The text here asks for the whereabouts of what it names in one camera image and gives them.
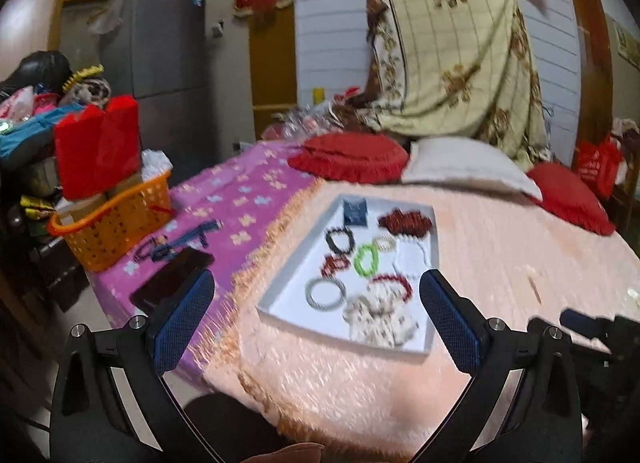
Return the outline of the white jewelry tray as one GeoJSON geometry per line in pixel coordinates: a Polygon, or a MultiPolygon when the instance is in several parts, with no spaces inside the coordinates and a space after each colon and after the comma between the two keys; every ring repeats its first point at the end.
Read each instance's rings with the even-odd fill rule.
{"type": "Polygon", "coordinates": [[[388,252],[372,254],[374,242],[386,237],[386,229],[378,226],[378,217],[393,210],[418,211],[436,222],[431,205],[383,198],[363,197],[359,194],[337,194],[314,223],[293,253],[288,255],[256,305],[262,320],[283,331],[296,333],[319,342],[334,342],[338,347],[374,353],[387,358],[423,359],[430,353],[435,328],[425,311],[419,295],[423,272],[439,265],[437,228],[433,226],[423,238],[398,237],[388,252]],[[326,259],[335,254],[326,242],[326,233],[343,228],[343,201],[366,199],[368,226],[352,228],[355,246],[347,255],[349,265],[323,278],[321,268],[326,259]],[[378,261],[378,270],[371,270],[371,261],[378,261]],[[347,300],[366,290],[376,275],[402,275],[411,287],[408,306],[419,322],[419,330],[404,346],[381,348],[356,343],[349,339],[349,327],[343,319],[347,300]]]}

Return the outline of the dark blue jewelry pouch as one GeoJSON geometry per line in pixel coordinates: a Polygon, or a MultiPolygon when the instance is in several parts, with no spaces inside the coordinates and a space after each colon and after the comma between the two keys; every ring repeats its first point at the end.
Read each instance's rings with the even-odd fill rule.
{"type": "Polygon", "coordinates": [[[343,223],[345,227],[367,227],[367,200],[363,198],[345,199],[343,201],[343,223]]]}

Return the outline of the black smartphone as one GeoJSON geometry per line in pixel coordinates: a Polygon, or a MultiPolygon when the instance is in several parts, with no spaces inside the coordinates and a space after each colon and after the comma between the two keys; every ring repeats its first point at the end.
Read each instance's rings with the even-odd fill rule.
{"type": "Polygon", "coordinates": [[[206,268],[214,261],[212,254],[188,246],[132,292],[129,301],[150,316],[162,301],[178,292],[194,270],[206,268]]]}

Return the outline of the orange plastic basket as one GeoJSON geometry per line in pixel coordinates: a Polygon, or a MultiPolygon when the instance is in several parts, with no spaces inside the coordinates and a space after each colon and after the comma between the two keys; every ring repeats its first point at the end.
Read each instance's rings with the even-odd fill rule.
{"type": "Polygon", "coordinates": [[[117,194],[70,225],[63,225],[60,216],[54,214],[47,223],[48,231],[66,242],[86,270],[104,271],[174,216],[170,174],[167,171],[117,194]]]}

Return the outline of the red cushion right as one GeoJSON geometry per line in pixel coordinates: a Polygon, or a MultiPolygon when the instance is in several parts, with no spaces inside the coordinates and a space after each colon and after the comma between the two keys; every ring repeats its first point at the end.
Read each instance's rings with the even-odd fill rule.
{"type": "Polygon", "coordinates": [[[608,237],[615,225],[604,207],[575,173],[560,163],[538,163],[526,176],[536,184],[541,196],[532,200],[564,222],[608,237]]]}

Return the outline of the purple floral bed sheet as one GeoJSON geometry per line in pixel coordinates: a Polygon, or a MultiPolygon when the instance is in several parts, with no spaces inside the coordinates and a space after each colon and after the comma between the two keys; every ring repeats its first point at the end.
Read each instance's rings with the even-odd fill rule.
{"type": "Polygon", "coordinates": [[[206,232],[206,245],[199,238],[186,241],[213,255],[209,270],[216,283],[214,300],[177,369],[196,387],[206,387],[204,370],[233,311],[234,276],[253,264],[256,251],[276,233],[271,223],[316,189],[314,177],[288,166],[299,151],[292,142],[257,142],[170,190],[174,217],[153,237],[171,242],[211,220],[220,225],[206,232]]]}

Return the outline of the red shopping bag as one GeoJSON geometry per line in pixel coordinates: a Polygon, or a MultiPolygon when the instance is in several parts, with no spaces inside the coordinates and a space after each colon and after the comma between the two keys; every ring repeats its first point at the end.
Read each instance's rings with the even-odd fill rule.
{"type": "Polygon", "coordinates": [[[597,145],[585,140],[577,142],[573,170],[597,198],[608,200],[622,161],[617,136],[607,134],[597,145]]]}

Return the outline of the white pillow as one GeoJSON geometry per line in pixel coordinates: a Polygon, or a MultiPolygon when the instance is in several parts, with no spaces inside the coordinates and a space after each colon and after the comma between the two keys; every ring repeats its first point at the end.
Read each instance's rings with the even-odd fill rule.
{"type": "Polygon", "coordinates": [[[498,194],[525,194],[534,201],[542,193],[502,151],[471,138],[423,138],[411,144],[401,183],[435,184],[498,194]]]}

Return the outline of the red gift boxes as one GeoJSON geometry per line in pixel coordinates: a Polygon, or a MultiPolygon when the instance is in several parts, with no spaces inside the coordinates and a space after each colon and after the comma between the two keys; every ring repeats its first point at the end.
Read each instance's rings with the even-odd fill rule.
{"type": "Polygon", "coordinates": [[[88,105],[53,130],[62,196],[85,200],[114,188],[140,170],[139,106],[116,96],[101,109],[88,105]]]}

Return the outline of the red fringed round cushion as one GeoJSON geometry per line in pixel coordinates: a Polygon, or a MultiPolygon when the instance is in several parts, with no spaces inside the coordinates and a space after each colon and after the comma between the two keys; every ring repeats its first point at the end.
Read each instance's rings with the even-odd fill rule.
{"type": "Polygon", "coordinates": [[[398,182],[408,162],[408,152],[392,138],[354,132],[314,136],[288,158],[297,171],[360,185],[398,182]]]}

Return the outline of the grey refrigerator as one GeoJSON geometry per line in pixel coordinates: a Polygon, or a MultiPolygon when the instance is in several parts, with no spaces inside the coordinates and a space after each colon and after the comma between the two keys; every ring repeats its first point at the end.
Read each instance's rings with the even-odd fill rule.
{"type": "Polygon", "coordinates": [[[139,106],[140,142],[165,152],[176,186],[215,160],[204,0],[124,0],[122,23],[100,36],[112,94],[139,106]]]}

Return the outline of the cream floral draped blanket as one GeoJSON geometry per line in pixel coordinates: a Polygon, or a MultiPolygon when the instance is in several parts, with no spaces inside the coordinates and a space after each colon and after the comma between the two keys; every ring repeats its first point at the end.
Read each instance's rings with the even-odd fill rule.
{"type": "Polygon", "coordinates": [[[523,170],[551,158],[518,0],[367,0],[371,62],[355,101],[376,132],[486,142],[523,170]]]}

